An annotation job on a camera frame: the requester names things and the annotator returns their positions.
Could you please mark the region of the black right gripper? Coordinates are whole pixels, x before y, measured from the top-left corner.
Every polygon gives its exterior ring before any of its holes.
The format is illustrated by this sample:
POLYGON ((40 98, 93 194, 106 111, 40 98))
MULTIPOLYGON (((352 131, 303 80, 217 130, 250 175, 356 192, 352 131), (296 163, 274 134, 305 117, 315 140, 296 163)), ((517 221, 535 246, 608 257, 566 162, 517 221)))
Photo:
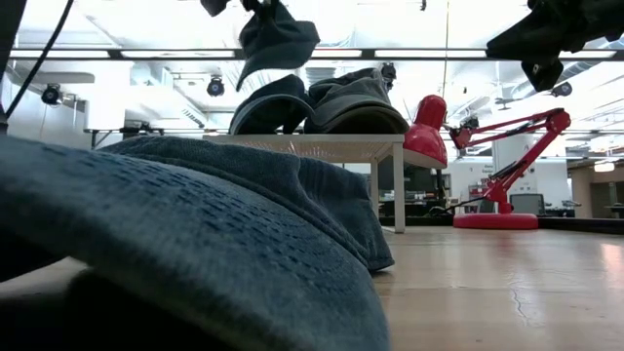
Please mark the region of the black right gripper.
MULTIPOLYGON (((607 42, 623 35, 623 0, 528 0, 532 12, 487 42, 493 59, 528 59, 578 52, 587 42, 607 42)), ((521 68, 537 92, 551 90, 564 66, 558 58, 522 61, 521 68)))

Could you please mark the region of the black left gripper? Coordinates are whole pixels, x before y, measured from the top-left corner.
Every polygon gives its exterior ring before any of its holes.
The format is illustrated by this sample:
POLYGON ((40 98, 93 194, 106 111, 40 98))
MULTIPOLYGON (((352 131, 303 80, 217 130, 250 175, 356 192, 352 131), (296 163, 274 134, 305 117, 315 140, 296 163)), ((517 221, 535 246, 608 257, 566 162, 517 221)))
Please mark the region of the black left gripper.
MULTIPOLYGON (((228 2, 229 0, 200 0, 202 7, 213 18, 221 14, 226 9, 228 2)), ((249 11, 255 12, 261 8, 260 0, 241 0, 241 4, 247 12, 249 11)), ((269 7, 273 8, 280 4, 281 4, 280 0, 263 0, 262 1, 262 6, 266 8, 269 8, 269 7)))

